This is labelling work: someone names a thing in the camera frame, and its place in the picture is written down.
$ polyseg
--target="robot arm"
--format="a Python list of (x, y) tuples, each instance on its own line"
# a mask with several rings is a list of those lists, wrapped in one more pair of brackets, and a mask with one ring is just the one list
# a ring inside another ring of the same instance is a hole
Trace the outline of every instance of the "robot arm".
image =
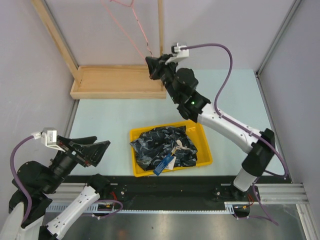
[[(58, 150), (51, 165), (46, 167), (39, 162), (29, 161), (23, 164), (17, 171), (17, 176), (23, 187), (31, 197), (31, 211), (25, 221), (16, 221), (20, 226), (18, 232), (12, 233), (12, 227), (2, 229), (0, 240), (60, 240), (78, 217), (94, 202), (109, 194), (111, 187), (107, 179), (96, 174), (90, 178), (82, 193), (65, 209), (57, 218), (46, 226), (41, 226), (47, 207), (52, 200), (46, 195), (54, 194), (56, 189), (65, 180), (66, 176), (77, 164), (83, 167), (97, 166), (105, 151), (110, 145), (109, 141), (97, 142), (97, 137), (84, 137), (69, 139), (57, 135), (54, 128), (45, 128), (41, 133), (32, 134), (35, 139), (41, 138), (41, 142), (49, 148)], [(26, 206), (29, 204), (27, 197), (19, 188), (16, 180), (12, 183), (18, 190), (12, 195), (9, 201), (9, 212), (17, 212), (17, 206), (24, 205), (21, 214), (26, 214)]]
[[(241, 198), (257, 177), (263, 174), (274, 155), (265, 143), (253, 137), (252, 134), (261, 137), (273, 147), (275, 135), (270, 129), (259, 131), (249, 127), (220, 109), (218, 114), (211, 101), (196, 91), (199, 82), (194, 72), (189, 68), (177, 70), (178, 62), (189, 56), (189, 50), (184, 49), (185, 47), (177, 44), (171, 47), (172, 54), (163, 54), (159, 58), (146, 57), (150, 78), (161, 79), (173, 103), (178, 104), (177, 110), (184, 119), (190, 119), (219, 132), (248, 154), (232, 185), (233, 196)], [(222, 116), (247, 128), (249, 133)]]

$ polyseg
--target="wooden post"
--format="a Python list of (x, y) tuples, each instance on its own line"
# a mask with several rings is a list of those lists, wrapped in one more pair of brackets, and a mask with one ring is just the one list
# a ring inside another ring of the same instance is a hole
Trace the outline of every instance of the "wooden post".
[(164, 53), (164, 3), (158, 0), (158, 18), (159, 18), (159, 47), (160, 56)]
[(40, 16), (43, 24), (51, 35), (56, 47), (58, 48), (61, 56), (66, 62), (72, 76), (74, 77), (75, 82), (80, 85), (81, 79), (78, 74), (78, 65), (71, 54), (71, 51), (61, 34), (58, 25), (55, 22), (54, 17), (52, 16), (47, 4), (44, 0), (31, 0), (35, 10)]

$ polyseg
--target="wooden frame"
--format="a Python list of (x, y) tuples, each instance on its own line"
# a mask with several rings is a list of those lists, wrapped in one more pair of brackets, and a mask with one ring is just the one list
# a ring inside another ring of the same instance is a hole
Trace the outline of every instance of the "wooden frame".
[[(78, 66), (44, 0), (31, 0), (43, 24), (67, 64), (74, 82), (73, 99), (165, 99), (160, 80), (150, 80), (146, 65)], [(163, 0), (158, 0), (159, 49), (164, 48)]]

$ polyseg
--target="yellow plastic tray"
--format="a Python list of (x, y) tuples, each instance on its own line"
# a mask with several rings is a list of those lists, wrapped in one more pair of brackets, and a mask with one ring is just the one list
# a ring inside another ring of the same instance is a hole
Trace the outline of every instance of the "yellow plastic tray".
[[(195, 123), (191, 120), (132, 129), (130, 131), (130, 142), (139, 138), (141, 133), (150, 131), (157, 127), (165, 127), (165, 126), (172, 126), (172, 127), (186, 126), (186, 134), (188, 135), (188, 137), (191, 139), (191, 141), (194, 143), (194, 145), (198, 150), (198, 152), (196, 153), (197, 161), (196, 161), (195, 167), (201, 167), (201, 166), (212, 164), (213, 158), (211, 156), (211, 152), (207, 142), (204, 128), (201, 124)], [(153, 170), (145, 171), (137, 164), (136, 153), (133, 147), (131, 148), (131, 152), (132, 152), (133, 175), (135, 177), (153, 175), (154, 174)], [(187, 167), (177, 166), (173, 168), (173, 170), (164, 169), (162, 172), (166, 173), (166, 172), (171, 172), (171, 171), (176, 171), (176, 170), (181, 170), (186, 168)]]

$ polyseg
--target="cable clip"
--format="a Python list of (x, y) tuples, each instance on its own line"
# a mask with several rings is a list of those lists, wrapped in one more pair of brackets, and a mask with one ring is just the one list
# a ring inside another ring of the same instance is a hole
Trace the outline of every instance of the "cable clip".
[(40, 131), (36, 131), (36, 132), (31, 133), (33, 138), (36, 139), (36, 140), (41, 138), (41, 134), (42, 133)]
[(224, 115), (225, 115), (224, 112), (219, 111), (218, 116), (220, 119), (223, 119)]

